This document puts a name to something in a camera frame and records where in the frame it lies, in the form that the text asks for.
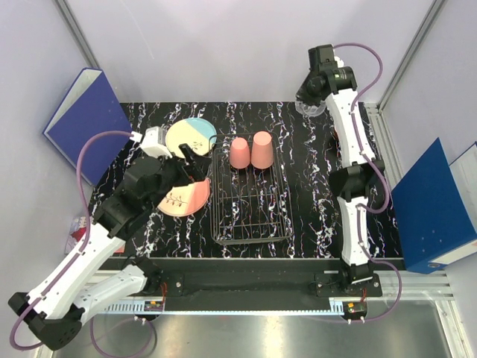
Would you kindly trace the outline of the clear glass cup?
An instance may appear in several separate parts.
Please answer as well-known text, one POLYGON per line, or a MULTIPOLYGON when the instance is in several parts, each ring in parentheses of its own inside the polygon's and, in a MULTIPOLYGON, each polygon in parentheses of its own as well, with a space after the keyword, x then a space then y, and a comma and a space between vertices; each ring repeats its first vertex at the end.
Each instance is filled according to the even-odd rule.
POLYGON ((303 101, 295 101, 295 109, 302 116, 307 116, 310 118, 319 117, 323 114, 326 109, 326 104, 322 101, 319 105, 308 105, 303 101))

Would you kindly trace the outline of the cream and blue plate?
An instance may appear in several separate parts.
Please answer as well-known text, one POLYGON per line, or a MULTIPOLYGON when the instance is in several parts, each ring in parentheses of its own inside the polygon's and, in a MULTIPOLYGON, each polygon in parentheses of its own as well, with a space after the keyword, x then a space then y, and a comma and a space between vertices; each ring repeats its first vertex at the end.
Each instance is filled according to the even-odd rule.
POLYGON ((171 153, 184 158, 179 145, 187 144, 194 153, 206 156, 216 139, 217 131, 212 123, 202 118, 188 118, 174 123, 168 129, 165 143, 171 153))

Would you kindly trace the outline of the cream and pink plate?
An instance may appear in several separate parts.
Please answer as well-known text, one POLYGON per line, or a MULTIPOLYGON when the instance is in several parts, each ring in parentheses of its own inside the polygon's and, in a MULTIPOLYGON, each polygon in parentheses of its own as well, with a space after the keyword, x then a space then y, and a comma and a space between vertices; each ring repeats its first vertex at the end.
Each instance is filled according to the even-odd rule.
POLYGON ((201 182, 173 188, 157 206, 157 209, 173 217, 190 216, 200 210, 209 200, 210 182, 201 182))

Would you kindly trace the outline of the pink plastic cup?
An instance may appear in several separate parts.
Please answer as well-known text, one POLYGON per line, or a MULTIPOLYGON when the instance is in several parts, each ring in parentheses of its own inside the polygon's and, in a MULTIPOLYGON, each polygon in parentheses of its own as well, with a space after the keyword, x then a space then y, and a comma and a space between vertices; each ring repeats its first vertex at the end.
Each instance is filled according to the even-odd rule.
POLYGON ((235 169, 245 169, 250 165, 250 148, 245 138, 237 137, 232 141, 229 161, 235 169))
POLYGON ((257 169, 267 169, 273 164, 272 136, 268 132, 260 131, 253 136, 250 162, 257 169))

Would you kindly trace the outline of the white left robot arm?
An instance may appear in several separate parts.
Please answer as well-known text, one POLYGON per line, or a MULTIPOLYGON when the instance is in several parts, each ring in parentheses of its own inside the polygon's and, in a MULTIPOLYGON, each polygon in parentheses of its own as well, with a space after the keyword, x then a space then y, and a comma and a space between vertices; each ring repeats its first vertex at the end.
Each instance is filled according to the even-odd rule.
POLYGON ((194 153, 187 144, 179 148, 182 157, 146 155, 134 160, 113 194, 87 220, 84 237, 62 263, 35 289, 9 299, 10 308, 40 344, 57 351, 109 305, 128 295, 159 290, 162 269, 147 257, 135 258, 89 289, 85 285, 147 223, 173 188, 205 180, 211 158, 194 153))

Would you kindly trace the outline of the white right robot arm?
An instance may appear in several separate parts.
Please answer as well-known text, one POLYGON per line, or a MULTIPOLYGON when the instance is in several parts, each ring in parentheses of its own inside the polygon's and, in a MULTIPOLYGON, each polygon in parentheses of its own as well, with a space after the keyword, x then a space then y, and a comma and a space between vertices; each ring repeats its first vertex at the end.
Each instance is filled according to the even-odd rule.
POLYGON ((345 295, 360 295, 371 285, 373 270, 367 243, 370 189, 385 168, 367 141, 358 110, 353 70, 335 56, 332 45, 309 49, 309 73, 297 91, 298 101, 325 107, 332 117, 341 153, 341 168, 329 175, 329 187, 341 211, 343 245, 338 274, 345 295))

